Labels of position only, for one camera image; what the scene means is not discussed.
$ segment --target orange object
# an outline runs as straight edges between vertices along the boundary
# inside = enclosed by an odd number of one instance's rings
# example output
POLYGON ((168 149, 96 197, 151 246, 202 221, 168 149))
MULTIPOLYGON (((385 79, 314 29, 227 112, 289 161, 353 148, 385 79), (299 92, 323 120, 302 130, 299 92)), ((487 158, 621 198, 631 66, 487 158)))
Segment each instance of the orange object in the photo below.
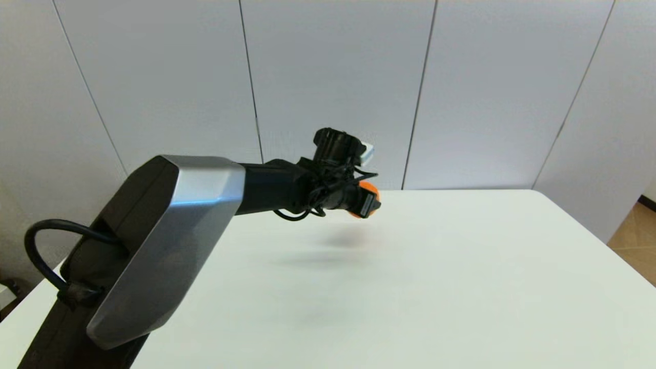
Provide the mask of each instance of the orange object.
MULTIPOLYGON (((380 201, 380 192, 378 192, 378 189, 376 188, 376 186, 374 186, 371 182, 360 181, 360 187, 375 193, 376 194, 376 201, 380 201)), ((370 212, 369 216, 372 216, 375 212, 376 212, 375 210, 370 212)), ((356 217, 356 218, 362 218, 358 214, 351 213, 350 211, 349 211, 349 213, 351 215, 353 215, 354 217, 356 217)))

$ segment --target panel seam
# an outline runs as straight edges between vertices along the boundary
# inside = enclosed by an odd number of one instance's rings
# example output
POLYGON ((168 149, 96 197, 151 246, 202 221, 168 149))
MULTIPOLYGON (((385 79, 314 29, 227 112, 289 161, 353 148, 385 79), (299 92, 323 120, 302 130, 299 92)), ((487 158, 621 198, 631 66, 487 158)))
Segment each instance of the panel seam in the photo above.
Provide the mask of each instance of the panel seam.
POLYGON ((435 0, 433 5, 433 17, 430 20, 430 31, 428 32, 428 43, 426 44, 426 54, 424 55, 424 66, 421 70, 421 80, 419 82, 419 93, 417 94, 417 105, 415 106, 415 117, 412 122, 412 130, 410 132, 410 144, 408 145, 408 153, 405 157, 405 169, 403 170, 403 180, 401 182, 401 189, 405 189, 405 179, 408 173, 408 164, 410 162, 410 153, 412 151, 412 142, 415 138, 415 126, 417 126, 417 115, 419 114, 419 103, 421 101, 421 92, 424 88, 424 77, 426 76, 426 65, 428 64, 428 53, 430 52, 430 42, 433 39, 433 27, 435 26, 435 15, 438 11, 438 0, 435 0))
POLYGON ((542 163, 542 166, 540 167, 540 171, 537 173, 537 176, 535 177, 535 181, 533 182, 533 186, 531 189, 535 190, 535 186, 537 185, 538 179, 540 179, 540 175, 542 175, 542 172, 544 171, 544 168, 546 167, 546 163, 549 161, 549 157, 551 157, 551 153, 554 151, 554 147, 556 147, 556 141, 558 141, 558 138, 560 137, 560 134, 563 131, 563 128, 565 128, 565 123, 567 122, 567 119, 569 117, 569 113, 572 110, 572 107, 574 106, 574 103, 576 102, 577 97, 579 96, 579 92, 581 91, 581 87, 583 86, 583 82, 585 81, 585 77, 588 75, 588 71, 590 70, 590 65, 592 65, 592 60, 594 59, 594 56, 597 53, 597 49, 599 48, 599 44, 602 42, 602 37, 604 36, 604 32, 606 31, 606 26, 608 25, 608 20, 611 18, 611 14, 613 14, 613 8, 615 8, 615 2, 617 0, 613 0, 613 4, 611 5, 611 9, 608 12, 608 16, 606 17, 606 21, 604 23, 604 26, 602 28, 602 32, 599 35, 599 39, 597 39, 597 44, 594 46, 594 50, 592 52, 592 56, 590 57, 590 61, 588 61, 588 66, 585 68, 585 72, 583 72, 583 77, 581 78, 581 82, 579 83, 579 88, 577 88, 576 93, 574 94, 574 98, 572 99, 571 104, 569 105, 569 108, 567 109, 567 113, 565 114, 565 118, 563 119, 563 123, 560 125, 560 128, 558 129, 558 133, 556 133, 556 138, 554 138, 554 142, 551 143, 551 147, 549 148, 549 152, 546 155, 546 158, 544 159, 544 162, 542 163))
POLYGON ((71 51, 71 54, 73 55, 73 59, 75 60, 75 65, 77 66, 77 70, 80 73, 80 76, 82 77, 82 81, 84 82, 84 86, 87 89, 87 92, 89 94, 89 97, 91 97, 91 102, 93 102, 93 106, 96 109, 96 113, 98 114, 98 118, 100 119, 100 122, 102 123, 102 127, 105 129, 105 133, 107 134, 107 137, 110 140, 110 143, 112 144, 112 148, 114 149, 114 152, 116 153, 116 158, 118 158, 119 163, 121 164, 121 168, 123 168, 123 172, 127 176, 127 169, 125 169, 125 164, 123 163, 123 160, 121 159, 121 155, 119 154, 118 150, 116 149, 116 145, 114 144, 114 140, 112 139, 112 135, 110 134, 110 131, 107 129, 107 125, 105 124, 104 119, 102 119, 102 115, 100 114, 100 110, 98 109, 98 105, 96 104, 96 99, 93 97, 93 94, 91 93, 91 89, 89 89, 89 84, 87 83, 87 79, 84 76, 84 73, 82 72, 82 68, 80 67, 80 63, 77 60, 77 56, 75 55, 75 51, 73 51, 73 44, 71 44, 70 38, 68 38, 68 33, 66 33, 66 28, 64 27, 64 22, 62 21, 62 17, 59 14, 59 9, 57 9, 57 4, 54 2, 55 0, 52 0, 52 6, 54 7, 54 11, 57 14, 57 19, 59 19, 59 24, 62 27, 62 31, 64 32, 64 37, 66 38, 66 42, 68 43, 68 48, 71 51))
POLYGON ((244 24, 244 13, 239 0, 239 15, 241 17, 241 31, 244 34, 244 49, 246 50, 246 64, 248 65, 248 78, 251 82, 251 97, 253 98, 253 112, 255 113, 255 130, 257 131, 257 141, 260 145, 260 158, 264 164, 264 151, 262 150, 262 137, 260 136, 260 123, 257 118, 257 105, 255 104, 255 89, 253 89, 253 73, 251 72, 251 57, 248 53, 248 43, 246 41, 246 25, 244 24))

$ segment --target black wire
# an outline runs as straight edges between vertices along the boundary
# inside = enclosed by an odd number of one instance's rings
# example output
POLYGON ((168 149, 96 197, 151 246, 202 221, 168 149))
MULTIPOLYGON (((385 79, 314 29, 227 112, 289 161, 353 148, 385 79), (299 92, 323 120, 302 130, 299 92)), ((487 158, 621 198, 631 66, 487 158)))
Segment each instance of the black wire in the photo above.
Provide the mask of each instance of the black wire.
POLYGON ((89 227, 79 225, 71 221, 65 221, 63 219, 46 219, 44 221, 34 223, 27 232, 25 232, 25 251, 28 253, 28 257, 34 266, 41 272, 41 274, 52 283, 57 290, 65 291, 68 288, 66 281, 61 279, 43 260, 41 255, 39 255, 39 250, 37 250, 36 244, 36 235, 40 230, 44 229, 58 229, 65 230, 68 232, 73 232, 81 234, 83 236, 105 242, 107 244, 120 244, 121 241, 118 238, 113 236, 108 236, 101 232, 97 232, 89 227))
POLYGON ((309 205, 309 209, 306 210, 305 213, 299 215, 298 217, 291 217, 289 215, 283 214, 282 212, 280 212, 280 210, 274 210, 274 213, 276 213, 277 216, 286 219, 288 221, 299 221, 301 219, 305 219, 309 214, 316 215, 318 217, 325 217, 326 213, 324 212, 321 203, 326 198, 328 198, 328 196, 330 196, 330 194, 333 193, 334 190, 337 190, 338 188, 344 188, 349 185, 358 184, 360 181, 364 181, 366 179, 373 178, 378 175, 378 173, 370 173, 370 172, 362 171, 358 169, 356 166, 352 165, 350 162, 348 162, 347 164, 341 165, 336 168, 332 168, 332 170, 327 172, 326 177, 331 177, 339 171, 345 171, 349 175, 352 175, 353 172, 355 171, 361 174, 361 176, 350 179, 348 181, 341 181, 333 184, 328 184, 325 182, 324 178, 320 178, 319 180, 321 181, 321 186, 313 189, 308 194, 310 205, 309 205))
POLYGON ((298 217, 291 217, 287 214, 283 214, 282 211, 280 211, 280 210, 274 210, 274 213, 276 213, 276 215, 281 217, 282 219, 295 222, 295 221, 299 221, 301 219, 305 219, 305 217, 307 217, 308 214, 310 214, 310 210, 306 210, 305 213, 299 215, 298 217))

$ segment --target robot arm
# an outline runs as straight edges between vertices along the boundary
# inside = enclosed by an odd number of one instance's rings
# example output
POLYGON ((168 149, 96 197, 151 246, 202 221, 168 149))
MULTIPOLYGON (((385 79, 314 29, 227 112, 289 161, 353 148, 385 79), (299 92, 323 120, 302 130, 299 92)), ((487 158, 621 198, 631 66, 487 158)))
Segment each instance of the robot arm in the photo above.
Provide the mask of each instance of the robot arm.
POLYGON ((298 221, 345 209, 370 216, 380 202, 375 188, 361 185, 376 175, 358 168, 370 155, 367 145, 330 128, 314 143, 314 158, 296 164, 158 156, 126 179, 89 228, 60 220, 32 226, 28 255, 59 293, 20 368, 128 368, 148 334, 174 313, 234 215, 272 210, 298 221), (41 229, 84 236, 62 265, 64 280, 36 252, 41 229))

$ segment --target wooden floor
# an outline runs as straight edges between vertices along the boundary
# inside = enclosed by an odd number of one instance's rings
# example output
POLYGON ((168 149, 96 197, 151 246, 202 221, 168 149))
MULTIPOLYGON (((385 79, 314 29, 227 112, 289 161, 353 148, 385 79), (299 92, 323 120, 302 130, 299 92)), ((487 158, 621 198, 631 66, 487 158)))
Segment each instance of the wooden floor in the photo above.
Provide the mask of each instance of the wooden floor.
POLYGON ((636 204, 608 246, 656 286, 656 211, 636 204))

